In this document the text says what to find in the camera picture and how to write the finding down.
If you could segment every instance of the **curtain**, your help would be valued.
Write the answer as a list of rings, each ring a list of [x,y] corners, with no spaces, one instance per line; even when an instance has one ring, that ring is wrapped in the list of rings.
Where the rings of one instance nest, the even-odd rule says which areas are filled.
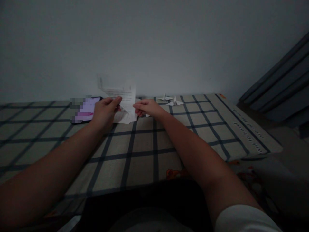
[[[240,101],[268,119],[296,127],[309,121],[309,33]]]

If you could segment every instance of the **smartphone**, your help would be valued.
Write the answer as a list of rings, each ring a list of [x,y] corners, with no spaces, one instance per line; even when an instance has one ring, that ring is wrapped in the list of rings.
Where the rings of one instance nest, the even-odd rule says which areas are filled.
[[[85,98],[85,101],[73,116],[72,124],[90,122],[93,118],[95,104],[102,99],[102,97]]]

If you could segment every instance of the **forearm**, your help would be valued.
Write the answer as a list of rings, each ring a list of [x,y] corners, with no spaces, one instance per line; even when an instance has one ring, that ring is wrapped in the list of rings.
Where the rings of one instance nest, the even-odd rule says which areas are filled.
[[[163,124],[186,169],[201,186],[213,178],[224,175],[222,169],[230,171],[229,168],[225,169],[226,163],[203,139],[175,117],[167,113],[159,121]]]
[[[220,212],[235,204],[262,210],[240,179],[203,139],[168,113],[158,120],[187,171],[202,188],[214,224]]]
[[[3,223],[19,227],[46,213],[65,193],[102,136],[102,130],[89,124],[1,185]]]

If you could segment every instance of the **shirt sleeve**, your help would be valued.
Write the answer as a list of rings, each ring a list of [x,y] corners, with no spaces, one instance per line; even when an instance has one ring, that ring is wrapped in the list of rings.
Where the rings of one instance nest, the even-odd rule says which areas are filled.
[[[230,206],[219,214],[215,232],[223,231],[282,232],[266,213],[248,205]]]

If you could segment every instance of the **white paper crane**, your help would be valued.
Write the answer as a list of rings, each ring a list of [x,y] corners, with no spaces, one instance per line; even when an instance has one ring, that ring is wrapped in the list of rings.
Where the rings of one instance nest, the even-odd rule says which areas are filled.
[[[171,98],[171,97],[166,97],[166,96],[165,96],[165,93],[164,93],[163,97],[162,97],[162,98],[158,98],[158,99],[166,102],[166,101],[171,100],[171,99],[173,99],[173,98]]]
[[[177,101],[176,96],[174,97],[174,101],[167,103],[166,105],[175,106],[175,105],[182,105],[185,104],[184,102]]]

